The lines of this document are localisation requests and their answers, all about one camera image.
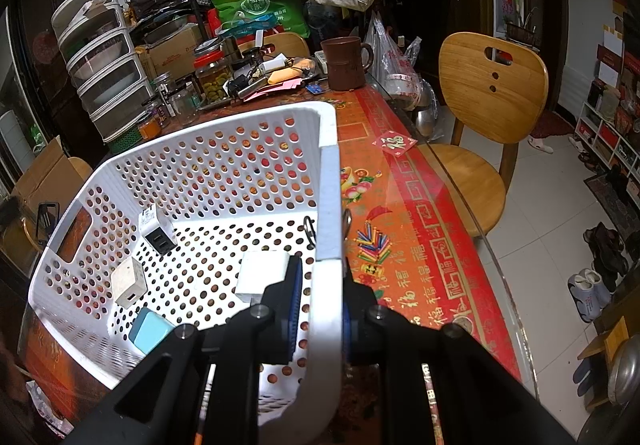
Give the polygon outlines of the white perforated plastic basket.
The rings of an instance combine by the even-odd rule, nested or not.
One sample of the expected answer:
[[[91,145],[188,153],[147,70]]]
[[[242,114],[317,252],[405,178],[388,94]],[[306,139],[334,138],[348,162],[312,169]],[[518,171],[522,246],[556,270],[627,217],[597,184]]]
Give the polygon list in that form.
[[[155,204],[176,246],[159,255],[138,217]],[[295,350],[259,376],[259,439],[307,444],[337,409],[342,376],[340,151],[332,105],[288,104],[198,124],[104,162],[70,202],[41,254],[28,302],[60,347],[104,387],[141,361],[128,339],[142,307],[172,324],[224,324],[247,250],[303,263]],[[127,257],[146,292],[112,296]]]

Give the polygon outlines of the wooden chair right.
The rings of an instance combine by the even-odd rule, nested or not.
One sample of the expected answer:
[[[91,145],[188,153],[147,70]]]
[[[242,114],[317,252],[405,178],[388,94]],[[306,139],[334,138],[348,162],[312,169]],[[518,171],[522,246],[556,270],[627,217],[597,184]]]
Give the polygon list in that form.
[[[454,126],[449,143],[428,144],[421,152],[444,182],[465,231],[483,238],[502,218],[518,147],[546,106],[548,70],[525,46],[461,31],[442,42],[438,82]],[[466,130],[501,146],[498,167],[461,146]]]

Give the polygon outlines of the white plug charger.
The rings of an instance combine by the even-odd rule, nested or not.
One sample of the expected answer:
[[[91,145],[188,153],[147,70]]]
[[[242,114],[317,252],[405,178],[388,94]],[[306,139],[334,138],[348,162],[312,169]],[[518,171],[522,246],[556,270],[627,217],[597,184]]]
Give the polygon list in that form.
[[[242,255],[235,295],[249,305],[262,301],[266,288],[285,279],[290,255],[283,250],[247,250]]]

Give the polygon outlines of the white black multiport charger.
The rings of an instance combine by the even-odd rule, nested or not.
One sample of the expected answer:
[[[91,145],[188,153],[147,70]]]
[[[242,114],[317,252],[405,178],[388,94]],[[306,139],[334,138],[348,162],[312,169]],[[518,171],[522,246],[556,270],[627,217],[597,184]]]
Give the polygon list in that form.
[[[168,217],[152,204],[138,217],[141,236],[159,254],[166,255],[176,246],[174,228]]]

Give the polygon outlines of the black phone stand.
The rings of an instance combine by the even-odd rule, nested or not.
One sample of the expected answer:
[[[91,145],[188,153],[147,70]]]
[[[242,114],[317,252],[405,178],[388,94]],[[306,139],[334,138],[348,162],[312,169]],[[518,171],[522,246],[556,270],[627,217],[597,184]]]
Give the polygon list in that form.
[[[36,240],[40,247],[47,245],[60,220],[58,202],[40,202],[36,217]]]

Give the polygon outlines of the cardboard box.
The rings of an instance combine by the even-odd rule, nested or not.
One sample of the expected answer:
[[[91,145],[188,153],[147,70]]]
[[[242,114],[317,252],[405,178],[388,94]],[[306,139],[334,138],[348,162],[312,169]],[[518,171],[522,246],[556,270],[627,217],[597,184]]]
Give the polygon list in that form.
[[[27,267],[42,248],[36,240],[40,202],[58,202],[61,217],[84,182],[60,140],[51,141],[1,199],[1,252],[17,267]]]

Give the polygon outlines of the green shopping bag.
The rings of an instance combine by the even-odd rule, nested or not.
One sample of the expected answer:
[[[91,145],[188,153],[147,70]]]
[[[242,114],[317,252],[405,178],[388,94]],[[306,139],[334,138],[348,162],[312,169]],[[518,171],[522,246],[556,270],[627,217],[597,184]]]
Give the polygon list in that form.
[[[285,31],[307,38],[310,34],[303,13],[303,0],[212,0],[223,23],[254,20],[273,14]]]

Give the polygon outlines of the wooden chair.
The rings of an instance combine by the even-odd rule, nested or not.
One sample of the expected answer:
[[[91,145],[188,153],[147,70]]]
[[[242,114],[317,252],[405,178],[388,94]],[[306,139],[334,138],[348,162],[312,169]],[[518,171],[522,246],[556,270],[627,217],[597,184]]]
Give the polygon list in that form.
[[[454,126],[449,143],[428,144],[421,152],[444,182],[465,231],[483,238],[502,218],[518,147],[546,106],[548,70],[525,46],[461,31],[442,42],[438,82]],[[461,146],[466,130],[501,146],[498,167]]]
[[[280,53],[287,58],[310,56],[305,39],[292,31],[265,35],[265,37],[262,38],[260,53],[265,57],[275,57]]]

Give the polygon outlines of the orange jam jar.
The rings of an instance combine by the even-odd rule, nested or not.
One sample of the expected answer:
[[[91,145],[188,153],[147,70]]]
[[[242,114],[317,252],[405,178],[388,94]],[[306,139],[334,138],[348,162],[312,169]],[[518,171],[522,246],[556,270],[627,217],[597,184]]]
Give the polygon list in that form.
[[[160,121],[153,114],[146,114],[137,122],[137,128],[143,141],[157,138],[162,133]]]

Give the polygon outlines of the red fu paper square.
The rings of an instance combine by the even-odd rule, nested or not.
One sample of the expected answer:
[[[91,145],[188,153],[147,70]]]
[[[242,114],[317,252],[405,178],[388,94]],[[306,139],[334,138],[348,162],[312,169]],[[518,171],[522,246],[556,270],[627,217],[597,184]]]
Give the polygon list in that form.
[[[372,145],[394,157],[405,155],[418,141],[397,131],[388,130],[378,136]]]

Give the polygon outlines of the light blue charger cube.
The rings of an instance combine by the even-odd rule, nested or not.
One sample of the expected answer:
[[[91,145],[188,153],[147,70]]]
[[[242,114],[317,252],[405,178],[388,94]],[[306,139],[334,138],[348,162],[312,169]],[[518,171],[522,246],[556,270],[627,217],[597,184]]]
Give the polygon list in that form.
[[[166,318],[148,307],[142,307],[130,329],[128,339],[143,354],[149,354],[174,328]]]

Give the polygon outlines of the white charger cube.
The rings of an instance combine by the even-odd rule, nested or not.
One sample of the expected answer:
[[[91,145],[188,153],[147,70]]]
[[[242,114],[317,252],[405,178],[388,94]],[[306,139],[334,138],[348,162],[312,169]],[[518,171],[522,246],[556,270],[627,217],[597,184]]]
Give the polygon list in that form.
[[[146,292],[141,263],[134,257],[127,257],[112,273],[111,285],[115,303],[128,309]]]

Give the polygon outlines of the stacked food cover tower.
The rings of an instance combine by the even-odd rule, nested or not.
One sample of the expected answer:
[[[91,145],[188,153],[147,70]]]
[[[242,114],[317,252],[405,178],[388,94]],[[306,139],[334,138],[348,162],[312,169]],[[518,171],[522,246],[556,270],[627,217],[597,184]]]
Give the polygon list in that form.
[[[118,0],[64,0],[51,16],[82,107],[105,143],[145,115],[153,89]]]

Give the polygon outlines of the white storage shelf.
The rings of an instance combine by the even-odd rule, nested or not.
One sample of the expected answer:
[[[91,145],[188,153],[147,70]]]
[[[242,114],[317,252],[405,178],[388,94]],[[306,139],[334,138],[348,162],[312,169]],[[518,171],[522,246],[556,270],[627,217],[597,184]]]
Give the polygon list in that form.
[[[614,128],[614,124],[606,121],[597,109],[587,102],[583,102],[575,134],[606,168],[611,169],[615,165],[620,167],[620,171],[628,179],[626,192],[634,204],[638,206],[639,154]]]

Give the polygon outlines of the brown ceramic mug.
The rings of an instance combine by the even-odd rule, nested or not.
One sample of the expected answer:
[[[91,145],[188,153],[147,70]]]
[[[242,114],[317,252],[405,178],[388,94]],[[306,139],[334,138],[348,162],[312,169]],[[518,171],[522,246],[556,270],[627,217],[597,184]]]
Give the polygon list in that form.
[[[349,36],[324,40],[321,47],[326,57],[331,90],[351,91],[366,85],[366,72],[374,58],[369,43]]]

